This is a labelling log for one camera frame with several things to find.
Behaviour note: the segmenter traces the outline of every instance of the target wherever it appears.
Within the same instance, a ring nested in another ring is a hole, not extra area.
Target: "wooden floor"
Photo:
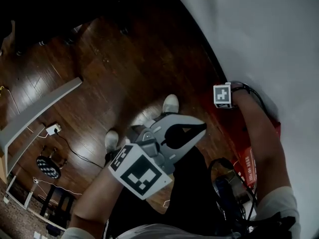
[[[81,75],[83,84],[51,107],[30,125],[58,122],[61,136],[80,155],[104,165],[104,137],[115,128],[123,137],[131,124],[142,124],[161,113],[164,98],[171,93],[180,100],[181,113],[207,122],[205,138],[198,144],[206,162],[233,157],[217,122],[200,106],[198,96],[219,81],[184,8],[177,0],[139,0],[128,8],[129,35],[105,17],[77,28],[78,40],[66,46],[57,37],[47,45],[34,45],[18,57],[12,51],[13,35],[0,57],[0,85],[7,86],[23,111],[67,81]],[[0,97],[0,127],[14,119],[17,110],[8,92]],[[30,135],[26,130],[9,147],[14,153]],[[59,180],[44,175],[36,165],[44,145],[58,148],[68,159]],[[58,136],[37,138],[13,170],[19,182],[31,189],[32,178],[55,183],[83,193],[100,168],[75,156]],[[39,185],[48,193],[49,185]],[[169,189],[150,199],[159,211],[169,199]],[[34,195],[44,195],[37,187]]]

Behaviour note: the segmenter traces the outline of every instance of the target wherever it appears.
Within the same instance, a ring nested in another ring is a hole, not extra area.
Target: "cable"
[[[240,204],[239,205],[239,209],[240,209],[240,212],[241,212],[241,214],[243,216],[243,219],[246,219],[246,209],[245,209],[245,207],[242,204]]]
[[[62,136],[60,136],[56,129],[54,130],[54,132],[58,135],[58,137],[62,138],[62,139],[66,142],[66,144],[68,145],[69,149],[70,149],[76,156],[78,156],[80,159],[82,159],[82,160],[84,160],[84,161],[86,161],[86,162],[89,162],[89,163],[91,163],[91,164],[93,164],[93,165],[96,165],[96,166],[100,167],[101,169],[103,169],[102,166],[100,166],[100,165],[98,165],[98,164],[92,162],[91,160],[87,159],[86,157],[81,156],[80,154],[78,154],[78,153],[76,153],[75,151],[73,151],[72,148],[70,147],[68,141],[67,141],[65,138],[63,138]]]
[[[38,180],[37,178],[35,178],[35,177],[33,177],[33,182],[34,183],[36,183],[36,184],[38,184],[38,186],[40,187],[40,185],[39,185],[39,182],[45,182],[45,183],[47,183],[47,184],[50,184],[50,185],[54,185],[56,188],[60,188],[60,189],[63,189],[63,190],[65,190],[65,191],[67,191],[67,192],[70,192],[70,193],[72,193],[72,194],[74,194],[74,195],[82,195],[81,193],[74,193],[73,191],[71,191],[71,190],[67,190],[67,189],[65,189],[65,188],[62,188],[62,187],[60,187],[60,186],[56,186],[55,184],[53,184],[53,183],[50,183],[50,182],[47,182],[47,181],[42,181],[42,180]]]
[[[38,197],[45,201],[45,197],[44,197],[44,196],[42,196],[42,195],[39,194]],[[52,202],[52,203],[58,205],[58,202],[55,201],[55,200],[53,200],[53,199],[50,199],[50,202]]]
[[[242,84],[242,87],[236,87],[236,88],[233,88],[231,91],[234,92],[234,91],[237,91],[237,90],[246,90],[248,93],[252,92],[254,93],[254,95],[258,98],[259,102],[260,102],[260,105],[262,107],[262,109],[264,110],[265,114],[268,115],[268,112],[267,112],[267,108],[265,106],[265,103],[264,101],[262,100],[262,98],[260,97],[260,95],[257,93],[257,91],[255,91],[253,88],[251,88],[250,86],[248,86],[247,84],[245,83],[242,83],[242,82],[236,82],[236,81],[232,81],[231,83],[237,83],[237,84]]]
[[[256,192],[257,190],[255,191],[255,193],[253,193],[251,191],[251,189],[248,187],[248,185],[245,183],[245,181],[236,173],[236,171],[234,170],[234,166],[233,164],[226,158],[217,158],[217,159],[214,159],[208,166],[208,176],[209,176],[209,179],[211,179],[211,170],[213,168],[213,165],[216,163],[216,162],[219,162],[223,167],[225,168],[228,168],[230,170],[233,170],[234,173],[236,174],[236,176],[240,179],[240,181],[244,184],[244,186],[247,188],[247,191],[249,192],[249,194],[252,195],[253,197],[253,204],[252,204],[252,208],[254,207],[254,205],[256,204],[257,205],[257,200],[256,200]],[[219,206],[225,211],[227,212],[234,220],[237,220],[238,222],[240,222],[241,224],[245,225],[245,226],[257,226],[258,224],[260,224],[261,222],[259,221],[250,221],[250,217],[251,217],[251,213],[252,213],[252,209],[250,210],[250,214],[249,214],[249,217],[248,219],[243,219],[242,217],[238,217],[237,215],[235,215],[230,209],[228,209],[228,206],[225,205],[223,203],[223,201],[221,201],[220,197],[217,195],[217,193],[215,191],[213,191],[213,194],[214,194],[214,197],[215,197],[215,200],[216,202],[219,204]],[[269,218],[269,219],[265,219],[263,221],[271,221],[272,218]]]
[[[169,200],[166,200],[165,202],[164,202],[164,204],[163,204],[163,207],[164,208],[168,208],[168,206],[165,206],[165,204],[167,203],[167,202],[169,202],[170,201],[170,199]]]
[[[11,93],[11,91],[9,90],[9,89],[7,89],[6,87],[4,87],[4,86],[1,86],[0,87],[0,96],[1,96],[1,90],[3,90],[3,89],[5,89],[5,90],[7,90],[9,93],[10,93],[10,96],[11,96],[11,98],[12,98],[12,100],[13,100],[13,102],[14,102],[14,104],[15,104],[15,107],[16,107],[16,109],[17,109],[17,111],[18,111],[18,113],[20,114],[20,110],[19,110],[19,108],[18,108],[18,105],[16,104],[16,102],[15,102],[15,100],[14,100],[14,98],[13,98],[13,95],[12,95],[12,93]],[[40,136],[40,135],[38,135],[37,137],[40,137],[40,138],[47,138],[48,137],[48,135],[49,135],[49,133],[48,134],[46,134],[46,136]]]
[[[47,138],[48,135],[49,135],[49,133],[47,133],[46,136],[40,136],[40,135],[38,135],[38,137],[40,137],[40,138]]]
[[[255,201],[256,201],[256,194],[257,194],[257,188],[255,189],[255,194],[254,194],[254,197],[253,197],[253,204],[251,206],[251,209],[250,209],[250,212],[249,212],[249,215],[248,215],[248,221],[250,220],[250,217],[253,213],[253,209],[254,209],[254,205],[256,204]]]
[[[239,162],[239,160],[237,160],[234,164],[233,164],[233,167],[235,167],[235,165]]]

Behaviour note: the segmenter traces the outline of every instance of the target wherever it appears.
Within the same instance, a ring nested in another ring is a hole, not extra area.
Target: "shoe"
[[[106,154],[116,150],[116,147],[118,146],[118,142],[119,142],[119,134],[114,130],[108,131],[105,136]]]
[[[168,95],[163,104],[163,113],[178,113],[179,102],[178,98],[174,94]]]

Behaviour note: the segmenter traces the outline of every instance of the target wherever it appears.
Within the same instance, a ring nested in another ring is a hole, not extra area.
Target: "electrical outlet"
[[[49,126],[45,130],[48,132],[49,135],[53,135],[53,134],[55,134],[55,132],[54,132],[55,130],[57,130],[58,132],[61,131],[61,126],[58,123],[56,123],[52,126]]]

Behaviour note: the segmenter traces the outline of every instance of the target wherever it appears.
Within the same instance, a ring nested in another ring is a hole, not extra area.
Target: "fiducial marker cube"
[[[144,200],[172,179],[136,143],[126,144],[109,166],[113,176]]]
[[[230,82],[214,86],[214,104],[217,108],[232,108]]]

